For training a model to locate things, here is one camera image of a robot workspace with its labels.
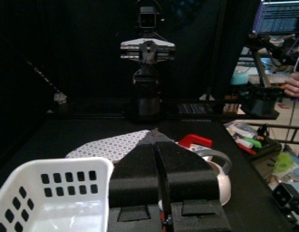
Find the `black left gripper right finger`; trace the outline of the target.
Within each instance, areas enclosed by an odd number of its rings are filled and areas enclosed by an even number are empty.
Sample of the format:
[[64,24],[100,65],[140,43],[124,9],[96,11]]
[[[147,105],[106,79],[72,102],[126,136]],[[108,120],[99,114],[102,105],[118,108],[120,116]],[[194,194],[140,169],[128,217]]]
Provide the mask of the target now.
[[232,232],[214,168],[174,142],[154,145],[167,232]]

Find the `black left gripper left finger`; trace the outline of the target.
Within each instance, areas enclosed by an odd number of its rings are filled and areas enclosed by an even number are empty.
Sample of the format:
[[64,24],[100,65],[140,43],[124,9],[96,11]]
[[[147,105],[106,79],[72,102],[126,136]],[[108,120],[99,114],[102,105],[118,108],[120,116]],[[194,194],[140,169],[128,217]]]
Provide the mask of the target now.
[[152,145],[138,145],[115,165],[108,232],[163,232]]

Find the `person's hand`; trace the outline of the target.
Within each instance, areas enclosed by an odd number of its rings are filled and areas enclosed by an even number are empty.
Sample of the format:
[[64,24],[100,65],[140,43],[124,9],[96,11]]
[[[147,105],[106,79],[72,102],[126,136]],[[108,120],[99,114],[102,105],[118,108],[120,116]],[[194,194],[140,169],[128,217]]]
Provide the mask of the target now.
[[287,80],[284,92],[288,96],[299,98],[299,72],[295,72]]

